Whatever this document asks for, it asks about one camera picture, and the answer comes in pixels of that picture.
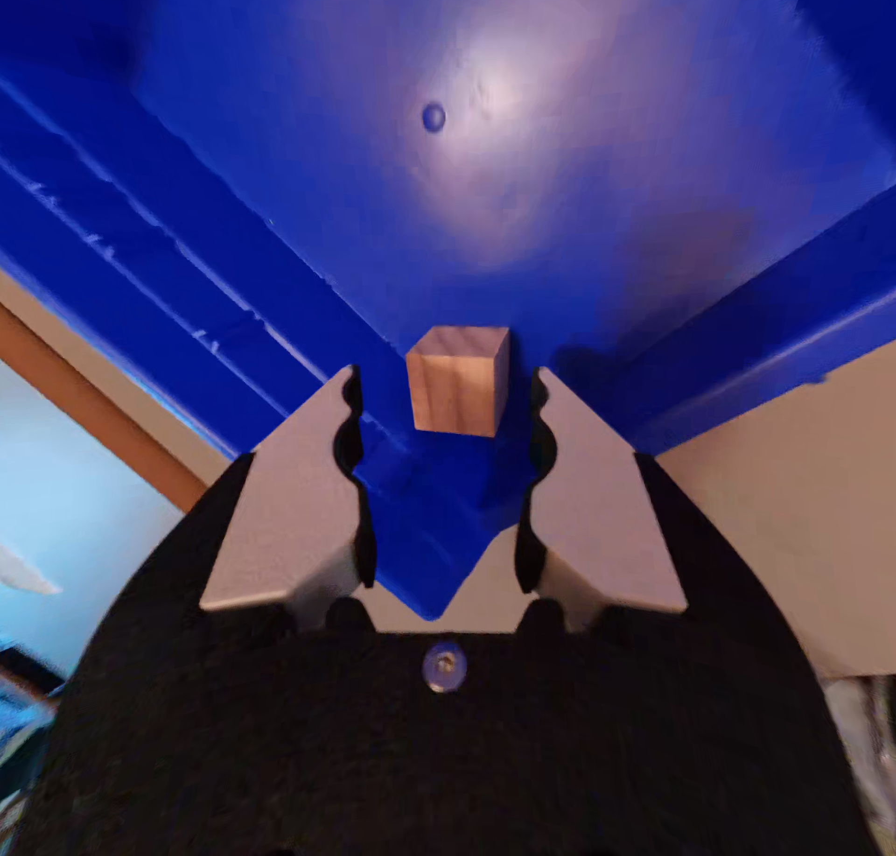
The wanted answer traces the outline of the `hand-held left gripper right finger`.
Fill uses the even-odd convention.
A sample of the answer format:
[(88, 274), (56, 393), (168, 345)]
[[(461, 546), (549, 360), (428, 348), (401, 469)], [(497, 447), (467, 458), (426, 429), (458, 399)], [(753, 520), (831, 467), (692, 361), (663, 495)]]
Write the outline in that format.
[(554, 372), (532, 375), (535, 477), (521, 504), (514, 572), (583, 633), (620, 607), (680, 616), (688, 600), (633, 447)]

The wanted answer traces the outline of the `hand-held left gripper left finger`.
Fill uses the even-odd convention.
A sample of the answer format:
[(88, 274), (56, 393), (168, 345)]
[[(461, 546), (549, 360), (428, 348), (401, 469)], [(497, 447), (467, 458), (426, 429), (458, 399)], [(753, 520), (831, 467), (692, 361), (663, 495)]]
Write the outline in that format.
[(199, 600), (208, 613), (270, 605), (299, 629), (375, 582), (357, 366), (338, 371), (252, 452), (249, 472)]

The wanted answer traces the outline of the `wooden cube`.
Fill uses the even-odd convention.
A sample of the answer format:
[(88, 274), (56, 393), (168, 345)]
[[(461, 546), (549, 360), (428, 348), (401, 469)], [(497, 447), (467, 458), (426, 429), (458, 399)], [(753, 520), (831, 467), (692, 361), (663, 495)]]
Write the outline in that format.
[(416, 430), (494, 438), (509, 392), (510, 330), (436, 325), (407, 352)]

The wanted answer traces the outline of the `blue plastic bin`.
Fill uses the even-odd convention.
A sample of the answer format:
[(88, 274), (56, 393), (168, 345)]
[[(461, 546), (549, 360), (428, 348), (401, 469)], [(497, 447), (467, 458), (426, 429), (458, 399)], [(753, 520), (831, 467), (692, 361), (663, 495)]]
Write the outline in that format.
[[(659, 455), (894, 339), (894, 0), (2, 0), (2, 266), (228, 456), (357, 365), (436, 618), (533, 369)], [(510, 330), (496, 437), (415, 429), (436, 325)]]

